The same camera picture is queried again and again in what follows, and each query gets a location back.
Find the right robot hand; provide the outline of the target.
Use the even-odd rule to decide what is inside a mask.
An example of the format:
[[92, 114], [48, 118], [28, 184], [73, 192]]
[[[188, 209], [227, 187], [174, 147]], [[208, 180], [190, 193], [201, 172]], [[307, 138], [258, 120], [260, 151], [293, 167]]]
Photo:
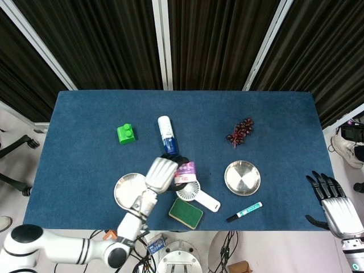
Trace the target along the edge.
[[312, 171], [312, 175], [307, 175], [306, 178], [326, 217], [325, 221], [319, 221], [307, 214], [307, 221], [315, 227], [329, 230], [339, 239], [362, 238], [363, 223], [339, 182], [316, 171]]

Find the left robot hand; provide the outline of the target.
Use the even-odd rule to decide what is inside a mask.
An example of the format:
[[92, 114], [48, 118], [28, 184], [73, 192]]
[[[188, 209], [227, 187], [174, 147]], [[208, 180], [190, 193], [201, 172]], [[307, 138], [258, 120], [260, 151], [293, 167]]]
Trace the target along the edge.
[[180, 191], [185, 184], [171, 186], [175, 173], [183, 164], [189, 163], [189, 159], [176, 154], [166, 154], [157, 157], [147, 172], [145, 183], [148, 189], [158, 195], [165, 191]]

